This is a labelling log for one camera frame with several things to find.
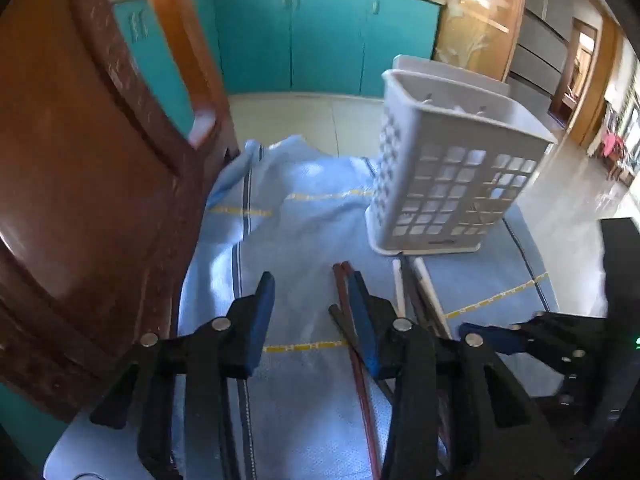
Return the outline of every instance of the basket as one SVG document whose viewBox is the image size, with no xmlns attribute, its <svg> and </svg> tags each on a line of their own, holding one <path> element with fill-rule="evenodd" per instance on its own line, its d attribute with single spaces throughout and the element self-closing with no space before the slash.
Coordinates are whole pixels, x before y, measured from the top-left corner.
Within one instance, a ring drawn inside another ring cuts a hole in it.
<svg viewBox="0 0 640 480">
<path fill-rule="evenodd" d="M 478 250 L 555 137 L 503 95 L 403 70 L 382 77 L 369 243 L 387 255 Z"/>
</svg>

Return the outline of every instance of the metal screw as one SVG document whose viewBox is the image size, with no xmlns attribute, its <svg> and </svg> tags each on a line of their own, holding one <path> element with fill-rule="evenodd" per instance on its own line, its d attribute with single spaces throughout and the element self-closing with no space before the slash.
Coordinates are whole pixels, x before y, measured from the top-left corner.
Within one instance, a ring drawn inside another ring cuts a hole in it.
<svg viewBox="0 0 640 480">
<path fill-rule="evenodd" d="M 228 317 L 217 317 L 211 322 L 211 327 L 216 332 L 224 332 L 231 328 L 231 321 Z"/>
<path fill-rule="evenodd" d="M 398 330 L 398 332 L 409 332 L 413 326 L 414 324 L 405 317 L 399 317 L 393 322 L 393 327 Z"/>
<path fill-rule="evenodd" d="M 473 346 L 474 348 L 478 348 L 479 346 L 482 346 L 482 343 L 484 343 L 481 335 L 473 333 L 467 334 L 465 336 L 465 341 L 466 344 L 468 344 L 469 346 Z"/>
<path fill-rule="evenodd" d="M 140 344 L 146 347 L 153 346 L 157 342 L 158 342 L 158 336 L 153 332 L 147 332 L 145 335 L 143 335 L 140 338 Z"/>
</svg>

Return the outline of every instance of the tiled floor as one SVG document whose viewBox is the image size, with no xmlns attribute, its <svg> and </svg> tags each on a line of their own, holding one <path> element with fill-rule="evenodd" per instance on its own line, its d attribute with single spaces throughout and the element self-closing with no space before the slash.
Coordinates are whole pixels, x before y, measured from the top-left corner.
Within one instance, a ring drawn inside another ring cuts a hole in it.
<svg viewBox="0 0 640 480">
<path fill-rule="evenodd" d="M 379 100 L 271 94 L 234 96 L 231 106 L 241 144 L 247 139 L 271 144 L 299 134 L 332 155 L 374 156 L 378 151 Z M 545 125 L 562 137 L 553 121 Z M 602 314 L 606 304 L 597 221 L 625 216 L 640 220 L 626 187 L 607 181 L 599 161 L 587 158 L 565 137 L 547 155 L 518 204 L 540 249 L 561 310 Z"/>
</svg>

